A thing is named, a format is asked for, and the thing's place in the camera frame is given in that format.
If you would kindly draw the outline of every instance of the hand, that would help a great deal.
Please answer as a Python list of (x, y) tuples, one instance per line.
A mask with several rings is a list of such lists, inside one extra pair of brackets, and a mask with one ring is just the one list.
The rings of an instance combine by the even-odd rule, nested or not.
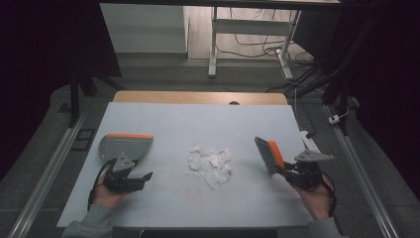
[(114, 210), (120, 201), (131, 192), (117, 193), (109, 190), (104, 184), (104, 176), (102, 176), (95, 188), (95, 197), (93, 204), (99, 204)]
[[(324, 182), (333, 189), (330, 182), (324, 176), (323, 179)], [(327, 219), (330, 217), (328, 213), (330, 211), (331, 197), (330, 193), (323, 185), (319, 184), (315, 190), (311, 191), (304, 190), (293, 184), (290, 184), (290, 186), (299, 193), (303, 200), (303, 204), (315, 220)]]

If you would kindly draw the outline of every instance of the orange handle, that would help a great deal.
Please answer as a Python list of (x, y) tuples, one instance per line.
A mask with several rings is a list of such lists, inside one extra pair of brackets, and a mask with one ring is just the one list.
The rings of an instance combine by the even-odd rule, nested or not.
[(275, 143), (275, 141), (268, 141), (268, 146), (271, 150), (272, 156), (274, 157), (275, 164), (278, 165), (280, 168), (284, 169), (283, 156), (281, 155), (281, 152), (278, 149), (278, 146)]

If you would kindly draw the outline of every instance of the black curtain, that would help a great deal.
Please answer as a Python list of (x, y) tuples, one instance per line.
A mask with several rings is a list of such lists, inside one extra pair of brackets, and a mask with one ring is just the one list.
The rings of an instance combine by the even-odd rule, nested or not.
[(121, 76), (99, 3), (1, 1), (1, 178), (13, 166), (76, 68)]
[(356, 56), (351, 85), (359, 120), (418, 198), (419, 13), (418, 1), (388, 1)]

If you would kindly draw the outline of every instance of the torn paper piece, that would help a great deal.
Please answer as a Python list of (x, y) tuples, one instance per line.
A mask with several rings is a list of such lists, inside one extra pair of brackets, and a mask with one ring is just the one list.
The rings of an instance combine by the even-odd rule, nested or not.
[(219, 157), (221, 158), (221, 160), (227, 161), (227, 162), (232, 161), (232, 158), (233, 158), (231, 151), (229, 151), (229, 149), (225, 149), (219, 152)]
[(191, 176), (191, 177), (195, 177), (200, 179), (201, 178), (201, 173), (200, 172), (184, 172), (185, 175)]
[(207, 184), (212, 188), (215, 189), (222, 185), (222, 183), (229, 180), (229, 173), (222, 170), (211, 170), (206, 175)]
[(201, 176), (215, 189), (231, 178), (232, 168), (227, 163), (232, 159), (229, 149), (217, 153), (213, 148), (195, 145), (186, 159), (191, 171), (185, 174), (195, 178)]
[(195, 154), (190, 158), (188, 165), (193, 171), (199, 171), (203, 176), (205, 176), (209, 163), (205, 158), (196, 156)]

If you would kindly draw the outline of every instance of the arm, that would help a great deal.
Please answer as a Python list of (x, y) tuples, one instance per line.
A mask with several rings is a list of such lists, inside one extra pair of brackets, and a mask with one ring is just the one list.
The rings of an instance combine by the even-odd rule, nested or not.
[(82, 237), (111, 237), (111, 215), (118, 203), (128, 193), (115, 193), (103, 185), (103, 177), (95, 188), (95, 198), (84, 219), (80, 222), (72, 221), (62, 234), (63, 238)]
[[(330, 182), (324, 178), (325, 183), (332, 187)], [(319, 185), (315, 190), (307, 191), (291, 184), (299, 193), (303, 204), (314, 218), (308, 223), (312, 238), (343, 238), (337, 227), (334, 217), (329, 217), (331, 197), (327, 189)]]

